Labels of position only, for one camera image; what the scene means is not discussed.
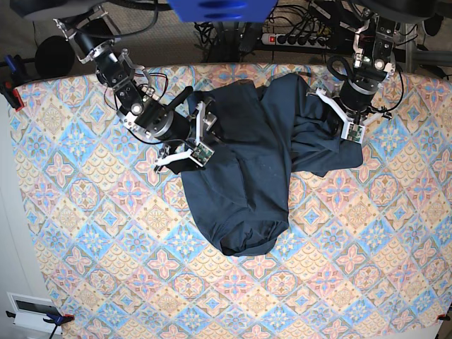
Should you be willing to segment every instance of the blue device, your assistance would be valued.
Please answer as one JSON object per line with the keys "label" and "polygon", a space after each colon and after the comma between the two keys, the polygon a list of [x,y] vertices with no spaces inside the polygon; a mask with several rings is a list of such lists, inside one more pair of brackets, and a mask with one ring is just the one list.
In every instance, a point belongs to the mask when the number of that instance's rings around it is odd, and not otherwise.
{"label": "blue device", "polygon": [[180,20],[263,23],[277,0],[168,0]]}

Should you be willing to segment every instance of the floral tile pattern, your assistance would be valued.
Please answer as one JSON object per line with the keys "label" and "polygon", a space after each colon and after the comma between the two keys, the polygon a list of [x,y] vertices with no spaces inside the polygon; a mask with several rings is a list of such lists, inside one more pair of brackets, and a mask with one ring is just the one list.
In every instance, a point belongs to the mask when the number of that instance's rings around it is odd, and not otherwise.
{"label": "floral tile pattern", "polygon": [[[321,66],[152,71],[169,76],[164,103],[187,85],[260,86],[292,72],[333,81]],[[154,173],[158,148],[121,127],[95,76],[19,88],[25,108],[9,112],[19,187],[49,296],[76,317],[65,339],[361,339],[434,325],[452,302],[452,85],[403,78],[394,118],[369,127],[364,164],[292,174],[289,230],[248,258],[204,239],[180,177]],[[375,105],[400,94],[395,76]]]}

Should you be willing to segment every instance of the power strip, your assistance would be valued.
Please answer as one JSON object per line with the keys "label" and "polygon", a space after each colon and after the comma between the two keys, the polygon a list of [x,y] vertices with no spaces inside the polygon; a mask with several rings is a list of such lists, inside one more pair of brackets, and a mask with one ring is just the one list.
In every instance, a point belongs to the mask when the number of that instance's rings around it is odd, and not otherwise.
{"label": "power strip", "polygon": [[314,38],[307,38],[306,36],[297,37],[296,35],[263,33],[261,41],[266,45],[273,46],[291,46],[291,47],[311,47],[320,49],[330,49],[326,43],[315,41]]}

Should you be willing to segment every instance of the blue object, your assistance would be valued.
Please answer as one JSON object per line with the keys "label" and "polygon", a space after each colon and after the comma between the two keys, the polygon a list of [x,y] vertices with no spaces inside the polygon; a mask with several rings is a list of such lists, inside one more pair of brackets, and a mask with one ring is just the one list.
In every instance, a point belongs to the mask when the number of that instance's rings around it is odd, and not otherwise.
{"label": "blue object", "polygon": [[8,64],[8,67],[11,69],[11,73],[15,73],[18,70],[16,60],[11,55],[5,56],[5,62]]}
{"label": "blue object", "polygon": [[185,23],[241,21],[263,23],[277,0],[168,0]]}

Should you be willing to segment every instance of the patterned tablecloth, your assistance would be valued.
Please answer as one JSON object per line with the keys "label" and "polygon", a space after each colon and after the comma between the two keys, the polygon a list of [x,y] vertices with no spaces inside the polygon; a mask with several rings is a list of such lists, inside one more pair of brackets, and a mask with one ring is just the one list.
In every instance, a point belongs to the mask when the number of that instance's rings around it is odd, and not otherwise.
{"label": "patterned tablecloth", "polygon": [[[320,66],[153,69],[185,86],[256,85]],[[288,231],[266,256],[227,258],[196,229],[180,177],[118,124],[94,76],[25,85],[10,110],[30,236],[65,338],[368,338],[431,326],[452,302],[451,84],[403,76],[359,169],[292,175]],[[392,107],[395,76],[374,105]]]}

